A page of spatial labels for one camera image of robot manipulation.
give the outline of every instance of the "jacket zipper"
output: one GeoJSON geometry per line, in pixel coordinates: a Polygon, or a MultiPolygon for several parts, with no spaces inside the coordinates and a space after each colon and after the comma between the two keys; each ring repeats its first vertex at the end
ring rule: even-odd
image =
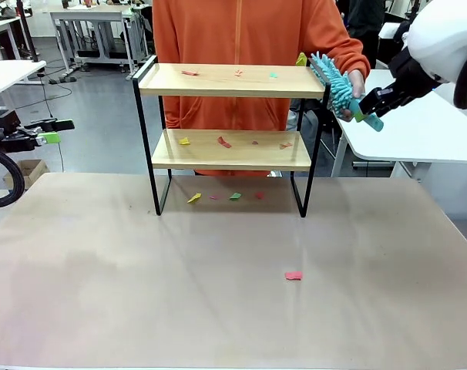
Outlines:
{"type": "MultiPolygon", "coordinates": [[[[242,19],[242,0],[237,0],[237,17],[235,19],[235,56],[234,64],[240,62],[240,21],[242,19]]],[[[232,130],[237,126],[237,98],[233,98],[232,130]]]]}

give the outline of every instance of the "bottom shelf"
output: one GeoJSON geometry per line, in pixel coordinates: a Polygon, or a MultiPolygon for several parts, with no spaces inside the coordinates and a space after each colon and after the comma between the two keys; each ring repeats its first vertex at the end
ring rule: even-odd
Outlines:
{"type": "Polygon", "coordinates": [[[162,169],[309,171],[311,166],[297,131],[165,129],[152,161],[162,169]],[[220,144],[219,137],[231,147],[220,144]],[[185,138],[189,144],[181,145],[185,138]]]}

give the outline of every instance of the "top shelf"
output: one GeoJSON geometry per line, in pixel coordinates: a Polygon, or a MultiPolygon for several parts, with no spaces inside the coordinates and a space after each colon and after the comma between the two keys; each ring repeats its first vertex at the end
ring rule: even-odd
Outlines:
{"type": "Polygon", "coordinates": [[[143,95],[314,98],[324,87],[309,67],[157,63],[139,83],[143,95]],[[197,76],[182,74],[196,72],[197,76]]]}

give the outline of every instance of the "teal microfiber duster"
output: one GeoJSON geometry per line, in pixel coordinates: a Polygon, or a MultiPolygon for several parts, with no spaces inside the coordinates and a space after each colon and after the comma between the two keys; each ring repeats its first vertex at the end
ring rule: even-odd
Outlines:
{"type": "MultiPolygon", "coordinates": [[[[333,60],[329,59],[327,55],[323,55],[321,58],[319,56],[319,52],[317,52],[317,55],[312,54],[312,58],[331,82],[331,105],[333,106],[335,114],[339,118],[343,118],[341,111],[343,109],[349,109],[357,122],[364,120],[374,130],[381,131],[384,127],[384,123],[379,119],[379,117],[374,113],[370,116],[362,114],[360,106],[358,105],[360,100],[354,98],[352,95],[348,73],[345,72],[342,76],[338,68],[334,65],[333,60]]],[[[324,80],[317,70],[314,67],[311,68],[316,76],[323,82],[324,80]]]]}

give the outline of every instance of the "orange sleeve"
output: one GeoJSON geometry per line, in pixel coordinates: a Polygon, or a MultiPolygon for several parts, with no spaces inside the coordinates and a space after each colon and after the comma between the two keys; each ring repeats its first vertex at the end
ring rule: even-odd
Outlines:
{"type": "Polygon", "coordinates": [[[301,24],[302,52],[322,52],[334,58],[340,71],[358,69],[367,77],[371,66],[362,55],[362,44],[348,35],[334,0],[304,0],[301,24]]]}
{"type": "MultiPolygon", "coordinates": [[[[155,39],[158,63],[180,63],[179,45],[173,16],[170,11],[170,0],[155,0],[153,2],[153,37],[155,39]]],[[[179,96],[164,96],[166,127],[180,128],[180,98],[179,96]]]]}

